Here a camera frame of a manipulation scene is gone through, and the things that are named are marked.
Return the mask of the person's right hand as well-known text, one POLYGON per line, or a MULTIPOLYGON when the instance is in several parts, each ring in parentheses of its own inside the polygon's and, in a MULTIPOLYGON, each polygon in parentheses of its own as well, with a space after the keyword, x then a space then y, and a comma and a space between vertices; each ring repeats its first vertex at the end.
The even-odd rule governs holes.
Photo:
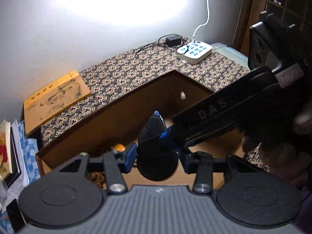
POLYGON ((299 188, 311 190, 311 110, 294 119, 291 132, 260 138, 244 132, 242 150, 258 149, 271 174, 299 188))

